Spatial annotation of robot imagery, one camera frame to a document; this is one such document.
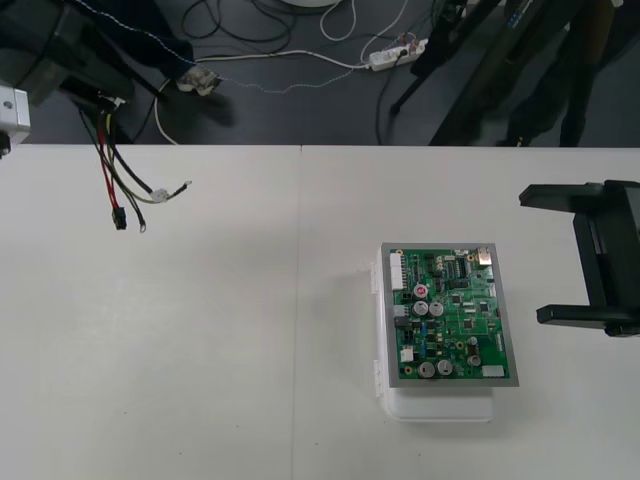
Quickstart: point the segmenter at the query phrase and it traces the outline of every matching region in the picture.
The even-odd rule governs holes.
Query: floor
[[[191,0],[159,0],[176,32],[180,18]],[[376,33],[388,25],[398,12],[399,2],[360,0],[358,23],[354,36]],[[223,2],[225,25],[239,34],[268,36],[278,31],[258,15],[250,2]],[[405,15],[393,32],[406,30],[428,13],[428,0],[411,0]],[[391,79],[383,101],[382,131],[385,143],[394,145],[427,145],[454,102],[474,67],[482,58],[494,33],[499,28],[502,13],[487,19],[467,45],[445,67],[437,71],[412,98],[392,128],[387,125],[389,105],[412,81],[409,68],[399,67]],[[317,16],[301,17],[293,33],[291,49],[315,50],[328,42],[321,34]],[[347,6],[338,8],[327,20],[327,30],[333,35],[346,32],[351,24]],[[206,31],[210,20],[197,13],[192,15],[190,29]],[[331,45],[323,53],[332,58],[357,63],[366,38]],[[387,40],[375,47],[383,48]],[[242,44],[228,37],[195,42],[198,57],[236,54]],[[494,145],[506,131],[509,111],[525,98],[546,65],[553,58],[557,42],[536,58],[510,97],[499,111],[485,120],[477,145]],[[585,147],[640,146],[640,96],[624,96],[617,92],[635,91],[640,74],[640,49],[604,71],[598,79],[588,113],[583,137]],[[154,84],[161,84],[161,75],[146,67],[132,64]],[[293,84],[322,84],[349,71],[314,58],[278,58],[212,62],[210,68],[226,78],[241,83],[258,83],[265,89],[282,90]],[[180,144],[306,144],[306,145],[375,145],[374,114],[378,94],[388,79],[388,72],[353,71],[323,88],[294,88],[287,94],[268,94],[256,88],[242,88],[225,82],[218,94],[200,99],[167,89],[169,101],[161,105],[160,119],[165,131]],[[125,105],[120,114],[122,126],[131,134],[138,131],[150,105],[150,95],[137,88],[136,99]],[[62,95],[54,95],[33,113],[31,143],[87,143],[73,105]],[[559,129],[539,137],[534,146],[557,146]],[[138,143],[163,144],[153,116]]]

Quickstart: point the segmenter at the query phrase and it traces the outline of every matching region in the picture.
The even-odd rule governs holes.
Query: black connector plug
[[[111,217],[113,218],[113,224],[116,226],[116,230],[127,229],[127,214],[124,212],[124,207],[114,208]]]

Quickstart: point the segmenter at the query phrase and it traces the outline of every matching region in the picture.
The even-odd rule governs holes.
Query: circuit board
[[[389,254],[399,378],[510,378],[489,249]]]

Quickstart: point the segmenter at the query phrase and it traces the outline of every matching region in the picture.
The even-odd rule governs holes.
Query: capacitor
[[[432,378],[436,374],[436,367],[433,363],[424,362],[418,367],[418,375],[422,378]]]
[[[438,362],[438,373],[440,375],[449,376],[453,373],[453,365],[449,360],[440,360]]]
[[[421,283],[413,287],[413,296],[416,298],[427,298],[429,295],[429,287]]]
[[[429,305],[429,313],[434,317],[440,317],[444,313],[444,307],[441,303],[433,302]]]
[[[427,302],[419,301],[413,304],[413,313],[422,317],[429,312],[429,304]]]
[[[480,357],[478,355],[471,355],[470,357],[467,358],[467,363],[471,367],[479,367],[480,363],[482,363],[482,362],[481,362]]]

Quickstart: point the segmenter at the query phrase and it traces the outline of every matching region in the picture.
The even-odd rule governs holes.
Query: extension cord
[[[428,42],[428,38],[420,40],[418,47],[413,52],[410,51],[411,45],[390,48],[388,50],[382,50],[381,52],[373,52],[369,55],[369,66],[374,72],[380,72],[382,70],[387,70],[394,65],[404,65],[405,63],[415,62],[418,57],[424,53],[424,49]],[[400,53],[403,51],[407,51],[409,53],[404,57],[400,57]]]

